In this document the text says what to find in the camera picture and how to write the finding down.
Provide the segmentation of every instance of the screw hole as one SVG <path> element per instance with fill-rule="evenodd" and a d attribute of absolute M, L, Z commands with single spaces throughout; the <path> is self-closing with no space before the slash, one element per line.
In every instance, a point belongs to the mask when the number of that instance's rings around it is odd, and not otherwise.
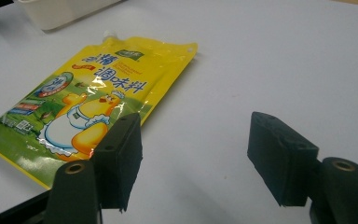
<path fill-rule="evenodd" d="M 333 165 L 338 170 L 342 170 L 342 171 L 352 172 L 355 170 L 355 167 L 346 161 L 333 161 Z"/>
<path fill-rule="evenodd" d="M 68 174 L 68 175 L 73 175 L 73 174 L 77 174 L 79 172 L 81 172 L 82 170 L 84 169 L 84 165 L 81 164 L 81 163 L 76 163 L 76 164 L 73 164 L 71 166 L 68 166 L 66 169 L 65 169 L 65 172 Z"/>

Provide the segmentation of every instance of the white packaging box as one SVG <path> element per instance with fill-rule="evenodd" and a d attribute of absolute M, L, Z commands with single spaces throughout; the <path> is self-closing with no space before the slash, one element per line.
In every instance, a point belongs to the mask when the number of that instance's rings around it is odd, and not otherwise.
<path fill-rule="evenodd" d="M 42 30 L 52 30 L 120 0 L 13 0 Z"/>

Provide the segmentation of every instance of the packaging graphic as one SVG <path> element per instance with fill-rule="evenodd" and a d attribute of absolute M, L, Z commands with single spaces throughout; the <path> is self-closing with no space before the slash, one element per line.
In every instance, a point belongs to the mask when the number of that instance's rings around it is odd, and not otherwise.
<path fill-rule="evenodd" d="M 196 52 L 142 37 L 86 46 L 0 117 L 0 156 L 49 189 L 117 119 L 137 112 L 144 123 Z"/>

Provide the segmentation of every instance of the yellow packet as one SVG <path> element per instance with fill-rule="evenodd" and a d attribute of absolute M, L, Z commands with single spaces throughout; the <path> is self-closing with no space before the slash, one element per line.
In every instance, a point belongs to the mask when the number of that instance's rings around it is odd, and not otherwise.
<path fill-rule="evenodd" d="M 86 46 L 0 118 L 0 156 L 49 189 L 117 119 L 137 112 L 144 123 L 197 47 L 114 36 Z"/>

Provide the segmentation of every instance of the white surface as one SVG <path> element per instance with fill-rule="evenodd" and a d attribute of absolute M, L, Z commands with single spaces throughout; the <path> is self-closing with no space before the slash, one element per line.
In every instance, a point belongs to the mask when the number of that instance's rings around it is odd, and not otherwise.
<path fill-rule="evenodd" d="M 0 115 L 105 30 L 199 53 L 142 128 L 128 212 L 104 223 L 310 223 L 246 157 L 253 111 L 358 163 L 358 6 L 327 0 L 130 0 L 54 32 L 0 8 Z M 0 212 L 44 191 L 0 159 Z"/>

